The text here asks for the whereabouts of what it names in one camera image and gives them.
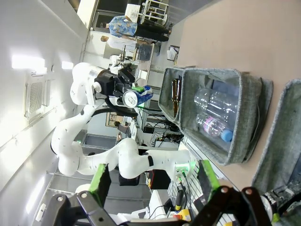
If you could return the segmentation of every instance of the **blue can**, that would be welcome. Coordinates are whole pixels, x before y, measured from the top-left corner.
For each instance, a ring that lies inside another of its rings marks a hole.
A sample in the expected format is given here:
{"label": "blue can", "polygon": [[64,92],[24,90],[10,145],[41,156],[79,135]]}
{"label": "blue can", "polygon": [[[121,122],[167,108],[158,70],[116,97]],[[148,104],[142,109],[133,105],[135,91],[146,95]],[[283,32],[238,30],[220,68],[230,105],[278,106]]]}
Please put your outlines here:
{"label": "blue can", "polygon": [[138,92],[135,90],[129,90],[123,94],[123,104],[128,108],[134,108],[138,105],[148,101],[154,95],[152,88],[144,86],[144,91]]}

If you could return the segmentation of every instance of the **fabric bin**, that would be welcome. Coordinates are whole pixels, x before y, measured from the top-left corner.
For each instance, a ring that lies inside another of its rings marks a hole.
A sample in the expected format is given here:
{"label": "fabric bin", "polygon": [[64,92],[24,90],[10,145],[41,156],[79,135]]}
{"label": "fabric bin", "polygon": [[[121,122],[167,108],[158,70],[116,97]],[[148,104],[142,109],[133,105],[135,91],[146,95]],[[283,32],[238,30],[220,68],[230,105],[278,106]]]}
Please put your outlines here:
{"label": "fabric bin", "polygon": [[[264,147],[252,186],[261,194],[283,186],[293,179],[301,156],[301,79],[287,83]],[[300,225],[301,211],[294,211],[274,225]]]}
{"label": "fabric bin", "polygon": [[172,102],[172,80],[178,79],[179,77],[182,78],[184,70],[185,69],[183,68],[176,67],[168,67],[165,69],[158,102],[158,105],[165,117],[178,127],[180,127],[179,110],[177,112],[177,115],[174,116],[174,106]]}
{"label": "fabric bin", "polygon": [[[213,80],[239,87],[238,110],[232,142],[214,143],[199,131],[196,123],[198,109],[194,103],[199,88],[210,88]],[[212,160],[221,165],[242,163],[252,155],[260,137],[269,108],[273,85],[249,73],[234,69],[185,69],[182,78],[179,122],[181,132]]]}

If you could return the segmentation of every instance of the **brown table surface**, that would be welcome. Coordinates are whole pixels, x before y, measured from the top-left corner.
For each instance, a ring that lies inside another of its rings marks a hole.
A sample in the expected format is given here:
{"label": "brown table surface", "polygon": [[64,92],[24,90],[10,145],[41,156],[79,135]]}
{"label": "brown table surface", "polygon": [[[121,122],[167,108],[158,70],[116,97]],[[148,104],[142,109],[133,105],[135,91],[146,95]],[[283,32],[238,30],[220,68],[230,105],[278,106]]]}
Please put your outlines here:
{"label": "brown table surface", "polygon": [[177,64],[235,68],[273,80],[268,118],[251,159],[219,166],[239,189],[250,186],[280,94],[289,80],[301,77],[301,1],[218,1],[187,18]]}

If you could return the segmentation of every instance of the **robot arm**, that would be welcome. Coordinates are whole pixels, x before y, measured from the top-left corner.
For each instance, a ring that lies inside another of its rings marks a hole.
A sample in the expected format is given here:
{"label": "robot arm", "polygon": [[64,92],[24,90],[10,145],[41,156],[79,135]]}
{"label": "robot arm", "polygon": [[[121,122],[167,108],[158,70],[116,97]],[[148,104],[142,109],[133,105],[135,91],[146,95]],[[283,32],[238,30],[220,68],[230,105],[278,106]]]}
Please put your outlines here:
{"label": "robot arm", "polygon": [[116,82],[112,80],[110,72],[106,71],[107,74],[104,74],[103,71],[105,70],[87,63],[79,63],[73,69],[74,82],[70,95],[74,103],[85,105],[85,107],[77,116],[61,121],[53,133],[51,146],[59,157],[60,172],[67,176],[73,175],[76,171],[84,175],[93,175],[98,165],[105,163],[109,165],[109,170],[113,170],[118,164],[120,174],[128,179],[153,169],[165,170],[172,180],[181,176],[183,170],[188,175],[190,171],[188,151],[175,153],[174,151],[148,150],[145,155],[141,156],[138,154],[138,145],[130,138],[123,139],[118,145],[104,153],[92,156],[83,154],[81,145],[74,142],[74,138],[105,102],[103,99],[96,100],[94,91],[106,98],[108,96],[119,97],[122,93],[122,90],[116,90]]}

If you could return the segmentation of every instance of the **clear plastic bottle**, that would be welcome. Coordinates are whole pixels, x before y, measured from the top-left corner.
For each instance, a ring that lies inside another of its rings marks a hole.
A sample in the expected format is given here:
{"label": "clear plastic bottle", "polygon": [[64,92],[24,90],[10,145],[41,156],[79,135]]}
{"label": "clear plastic bottle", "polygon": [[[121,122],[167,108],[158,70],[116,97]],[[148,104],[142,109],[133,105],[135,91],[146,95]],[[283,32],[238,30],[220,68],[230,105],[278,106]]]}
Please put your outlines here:
{"label": "clear plastic bottle", "polygon": [[207,114],[226,122],[230,129],[234,129],[238,97],[203,88],[195,94],[194,102]]}
{"label": "clear plastic bottle", "polygon": [[197,123],[211,137],[219,137],[225,142],[231,142],[233,132],[221,121],[209,116],[206,113],[197,115]]}

